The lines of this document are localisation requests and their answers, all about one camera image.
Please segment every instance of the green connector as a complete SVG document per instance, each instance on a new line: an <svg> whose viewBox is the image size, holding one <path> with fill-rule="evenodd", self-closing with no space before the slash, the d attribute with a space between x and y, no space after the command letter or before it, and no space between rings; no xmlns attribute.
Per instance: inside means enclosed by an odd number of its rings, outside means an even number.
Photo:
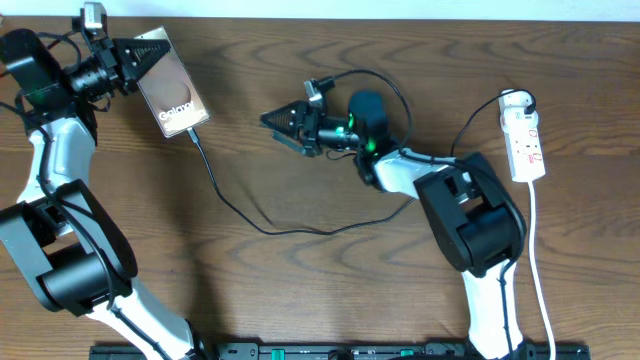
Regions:
<svg viewBox="0 0 640 360"><path fill-rule="evenodd" d="M284 350L271 350L271 360L284 360Z"/></svg>

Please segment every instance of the white cable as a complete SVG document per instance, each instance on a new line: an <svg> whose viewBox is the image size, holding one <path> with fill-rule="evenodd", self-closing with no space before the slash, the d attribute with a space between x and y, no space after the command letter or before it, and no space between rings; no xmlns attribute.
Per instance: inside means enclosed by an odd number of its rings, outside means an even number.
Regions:
<svg viewBox="0 0 640 360"><path fill-rule="evenodd" d="M536 288L536 295L538 297L538 304L540 305L540 313L542 314L542 321L544 322L544 329L547 331L547 338L549 339L549 360L556 359L556 342L553 338L553 330L551 330L551 322L549 321L549 314L547 313L547 306L544 304L544 297L542 295L542 286L540 285L540 276L538 275L538 266L536 265L536 253L535 253L535 234L536 234L536 193L533 187L533 181L529 181L529 196L531 198L531 222L529 224L529 263L531 263L531 275L533 275L533 284Z"/></svg>

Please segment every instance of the white wall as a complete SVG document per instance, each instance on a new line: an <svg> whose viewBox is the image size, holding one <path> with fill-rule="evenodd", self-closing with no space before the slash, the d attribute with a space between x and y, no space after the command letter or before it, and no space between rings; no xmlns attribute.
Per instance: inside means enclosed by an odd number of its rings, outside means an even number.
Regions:
<svg viewBox="0 0 640 360"><path fill-rule="evenodd" d="M4 15L76 15L82 0L0 0ZM640 0L103 0L110 16L640 21Z"/></svg>

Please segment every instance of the wooden table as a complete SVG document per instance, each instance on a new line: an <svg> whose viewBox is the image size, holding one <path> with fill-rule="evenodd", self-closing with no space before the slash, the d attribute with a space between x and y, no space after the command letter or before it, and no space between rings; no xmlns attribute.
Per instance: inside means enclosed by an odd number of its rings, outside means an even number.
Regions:
<svg viewBox="0 0 640 360"><path fill-rule="evenodd" d="M352 68L389 76L413 109L410 146L434 155L446 154L468 116L501 89L531 90L547 165L537 182L538 257L555 335L586 342L594 359L640 357L639 25L109 19L113 37L159 25L215 112L198 131L223 193L266 229L332 229L384 217L405 200L363 186L349 160L304 158L258 126L262 112L304 99L304 80ZM8 18L2 31L69 26L68 18ZM54 54L72 59L64 46ZM1 83L0 98L12 101L15 82ZM403 135L399 101L373 78L341 81L330 106L344 113L364 87L385 95ZM262 236L216 197L186 135L163 138L141 95L112 103L98 114L91 189L128 236L140 278L211 340L467 334L460 275L419 205L339 236ZM497 114L497 104L481 113L459 151L487 155L528 217L527 188L510 181ZM20 121L1 112L0 208L23 189L31 154ZM516 277L522 332L546 341L526 251ZM0 250L3 359L86 359L92 344L122 341L102 324L47 312Z"/></svg>

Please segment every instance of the power strip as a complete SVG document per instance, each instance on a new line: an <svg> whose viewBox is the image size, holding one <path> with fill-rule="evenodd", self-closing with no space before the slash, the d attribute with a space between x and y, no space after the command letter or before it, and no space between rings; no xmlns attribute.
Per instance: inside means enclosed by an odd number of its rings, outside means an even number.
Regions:
<svg viewBox="0 0 640 360"><path fill-rule="evenodd" d="M500 104L500 126L504 131L509 156L511 179L530 182L545 174L542 147L538 136L538 112L525 114L532 99L524 91L502 96Z"/></svg>

